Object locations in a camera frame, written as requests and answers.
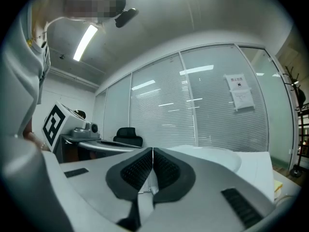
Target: floor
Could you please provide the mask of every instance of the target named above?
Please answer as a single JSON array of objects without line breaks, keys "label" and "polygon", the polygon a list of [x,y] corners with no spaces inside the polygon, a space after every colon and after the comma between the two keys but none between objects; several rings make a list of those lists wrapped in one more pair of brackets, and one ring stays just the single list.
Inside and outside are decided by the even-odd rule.
[{"label": "floor", "polygon": [[302,175],[300,177],[293,177],[290,175],[289,171],[278,166],[278,165],[275,165],[273,164],[272,165],[272,169],[275,170],[276,172],[280,173],[281,175],[287,177],[288,179],[292,180],[294,183],[298,184],[299,186],[303,186],[305,181],[306,181],[306,178],[308,176],[308,172],[303,172]]}]

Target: black office chair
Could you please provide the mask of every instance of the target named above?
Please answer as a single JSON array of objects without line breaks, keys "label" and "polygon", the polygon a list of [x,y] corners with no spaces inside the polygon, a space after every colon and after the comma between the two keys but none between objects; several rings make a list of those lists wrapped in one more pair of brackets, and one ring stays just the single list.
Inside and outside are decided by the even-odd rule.
[{"label": "black office chair", "polygon": [[117,132],[113,139],[114,142],[119,142],[127,145],[135,145],[141,147],[143,139],[136,135],[134,127],[123,127]]}]

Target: wall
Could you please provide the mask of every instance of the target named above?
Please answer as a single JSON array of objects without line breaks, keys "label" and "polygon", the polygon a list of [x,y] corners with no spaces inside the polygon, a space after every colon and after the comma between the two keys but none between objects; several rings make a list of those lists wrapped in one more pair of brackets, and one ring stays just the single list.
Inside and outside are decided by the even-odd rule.
[{"label": "wall", "polygon": [[287,40],[294,22],[276,1],[267,0],[267,3],[267,13],[263,18],[259,35],[268,52],[275,56]]},{"label": "wall", "polygon": [[103,81],[100,87],[96,91],[96,95],[104,91],[108,86],[120,80],[128,73],[138,69],[141,66],[146,65],[156,59],[162,58],[163,56],[171,53],[184,50],[191,47],[198,47],[199,45],[205,44],[217,44],[217,43],[250,43],[262,45],[263,42],[259,37],[254,34],[246,34],[237,31],[227,30],[209,30],[184,35],[172,40],[169,40],[159,46],[152,48],[146,53],[133,59],[129,63],[122,66],[120,69],[112,72]]},{"label": "wall", "polygon": [[82,110],[86,120],[92,121],[95,94],[91,88],[49,73],[43,87],[42,103],[32,117],[32,130],[41,139],[44,120],[56,101],[68,108]]}]

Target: coat rack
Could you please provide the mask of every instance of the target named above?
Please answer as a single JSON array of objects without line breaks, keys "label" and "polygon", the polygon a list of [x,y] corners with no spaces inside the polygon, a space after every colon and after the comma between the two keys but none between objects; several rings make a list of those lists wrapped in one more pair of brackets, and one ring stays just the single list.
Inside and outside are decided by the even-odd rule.
[{"label": "coat rack", "polygon": [[300,124],[298,126],[301,128],[301,133],[299,134],[301,140],[300,140],[300,144],[299,144],[300,150],[299,150],[299,154],[298,154],[299,155],[298,163],[297,163],[297,165],[293,166],[293,169],[290,170],[290,175],[293,176],[293,177],[300,177],[302,175],[302,171],[300,169],[301,168],[300,167],[300,160],[301,160],[301,157],[302,157],[303,148],[306,146],[306,145],[303,145],[304,137],[309,136],[309,134],[304,133],[304,126],[309,125],[309,124],[304,124],[304,116],[309,114],[309,103],[304,104],[305,99],[306,99],[305,94],[300,89],[300,85],[297,85],[299,73],[297,74],[296,78],[293,78],[292,71],[293,71],[294,67],[291,68],[291,71],[289,71],[287,66],[285,66],[285,68],[287,70],[287,74],[284,73],[284,75],[287,75],[290,78],[291,83],[284,83],[284,84],[290,85],[291,88],[292,88],[291,91],[295,92],[297,102],[298,102],[298,107],[297,107],[296,110],[297,110],[298,116],[300,117]]}]

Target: paper notice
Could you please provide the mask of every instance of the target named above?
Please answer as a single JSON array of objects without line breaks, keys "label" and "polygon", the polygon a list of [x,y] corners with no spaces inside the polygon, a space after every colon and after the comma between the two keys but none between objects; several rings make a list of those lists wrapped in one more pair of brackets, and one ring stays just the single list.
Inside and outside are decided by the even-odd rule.
[{"label": "paper notice", "polygon": [[244,74],[225,75],[230,90],[250,89]]},{"label": "paper notice", "polygon": [[239,108],[250,107],[254,105],[251,91],[249,89],[231,91],[236,111]]}]

